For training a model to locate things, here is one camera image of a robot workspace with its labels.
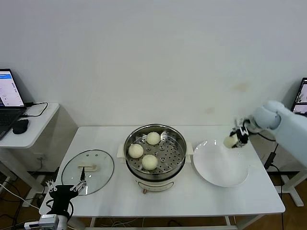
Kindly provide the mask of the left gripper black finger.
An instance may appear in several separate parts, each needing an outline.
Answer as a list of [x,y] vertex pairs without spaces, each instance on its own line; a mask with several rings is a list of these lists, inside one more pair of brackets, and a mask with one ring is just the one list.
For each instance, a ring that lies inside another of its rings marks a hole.
[[85,180],[85,167],[82,168],[81,176],[79,182],[74,185],[71,190],[74,192],[81,192],[86,187],[86,180]]
[[48,187],[49,193],[56,192],[58,190],[57,185],[55,184],[55,182],[53,180],[46,181],[46,185]]

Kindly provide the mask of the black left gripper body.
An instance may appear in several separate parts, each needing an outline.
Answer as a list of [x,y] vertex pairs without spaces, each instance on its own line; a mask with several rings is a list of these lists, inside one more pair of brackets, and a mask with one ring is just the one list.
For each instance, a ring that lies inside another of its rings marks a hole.
[[73,185],[56,185],[56,190],[49,192],[53,199],[52,208],[49,213],[68,213],[70,200],[78,195]]

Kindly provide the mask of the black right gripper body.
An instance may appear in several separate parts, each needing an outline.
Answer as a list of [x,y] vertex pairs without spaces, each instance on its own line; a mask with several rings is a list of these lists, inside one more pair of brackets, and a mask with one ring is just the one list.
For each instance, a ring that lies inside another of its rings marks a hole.
[[249,140],[249,133],[248,130],[246,128],[239,128],[237,129],[237,133],[236,133],[237,142],[241,142],[241,143],[248,143]]

